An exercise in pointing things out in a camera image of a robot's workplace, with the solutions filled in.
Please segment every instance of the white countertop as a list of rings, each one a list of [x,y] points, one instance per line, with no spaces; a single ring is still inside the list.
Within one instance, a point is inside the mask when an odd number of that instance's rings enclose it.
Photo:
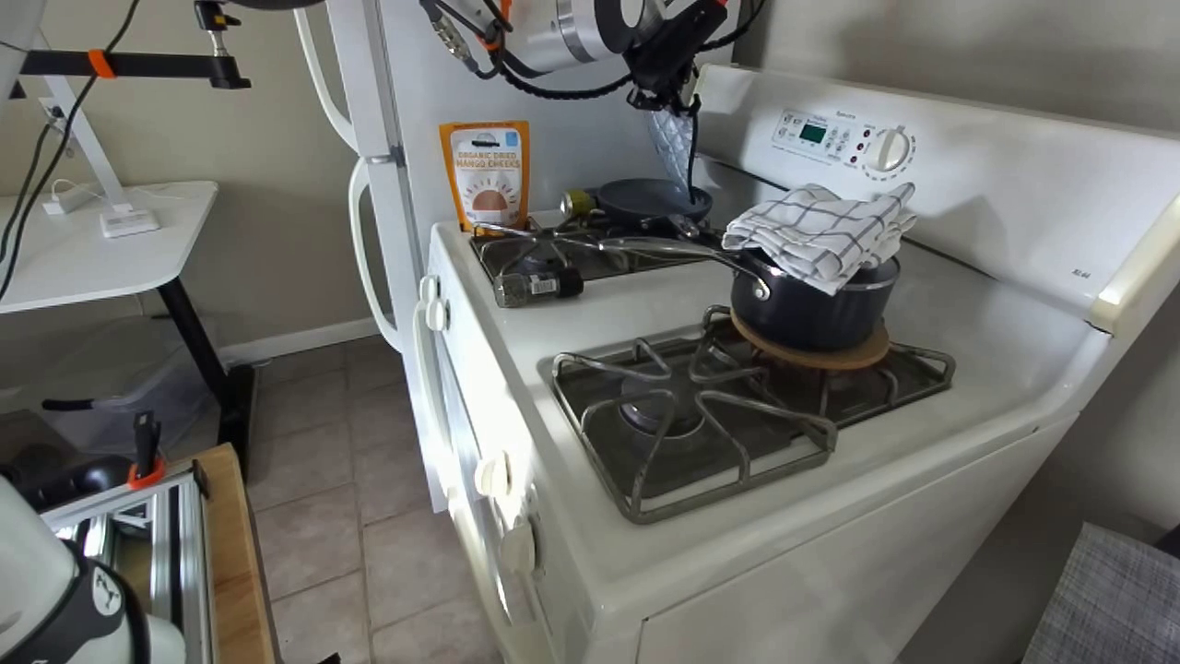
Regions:
[[[156,231],[103,240],[103,200],[48,216],[41,201],[29,214],[24,243],[0,313],[53,311],[96,300],[121,300],[156,292],[180,278],[194,237],[204,231],[218,200],[215,181],[174,181],[126,187],[126,200],[148,205]]]

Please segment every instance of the black pot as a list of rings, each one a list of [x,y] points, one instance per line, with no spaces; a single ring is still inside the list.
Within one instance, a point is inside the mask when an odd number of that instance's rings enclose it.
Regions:
[[[835,295],[821,295],[786,278],[767,254],[738,257],[729,305],[767,342],[796,351],[849,351],[872,334],[898,260],[858,269]]]

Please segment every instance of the table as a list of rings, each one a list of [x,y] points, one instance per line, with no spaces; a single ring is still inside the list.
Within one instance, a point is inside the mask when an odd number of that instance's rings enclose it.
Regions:
[[[275,661],[268,605],[261,589],[255,522],[231,446],[194,455],[207,472],[215,643],[218,661]]]
[[[126,300],[159,292],[164,302],[199,376],[220,406],[220,444],[231,444],[247,461],[252,450],[252,392],[255,369],[226,369],[207,329],[199,324],[190,300],[180,283],[185,260],[215,209],[215,181],[174,181],[126,187],[126,200],[148,205],[159,221],[156,231],[103,240],[103,200],[48,216],[41,205],[29,214],[24,243],[16,267],[16,281],[0,300],[5,313],[56,311],[99,300]]]

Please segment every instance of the food package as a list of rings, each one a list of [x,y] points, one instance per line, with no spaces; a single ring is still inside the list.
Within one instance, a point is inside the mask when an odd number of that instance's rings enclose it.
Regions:
[[[450,200],[463,231],[525,225],[528,216],[528,120],[440,124]]]

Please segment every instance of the oven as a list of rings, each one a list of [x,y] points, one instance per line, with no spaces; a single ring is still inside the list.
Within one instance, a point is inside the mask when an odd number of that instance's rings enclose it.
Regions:
[[[743,77],[729,101],[753,97],[732,110],[747,134],[715,128],[719,152],[779,184],[885,187],[780,152],[780,134],[903,120],[897,169],[923,221],[885,311],[885,372],[849,392],[844,369],[747,356],[711,260],[505,305],[478,246],[436,225],[421,313],[462,477],[450,515],[510,661],[897,656],[1175,283],[1169,141]],[[1080,146],[1102,165],[1080,169]],[[738,190],[729,165],[705,162],[700,184]],[[695,465],[715,446],[700,430],[724,430],[724,457]]]

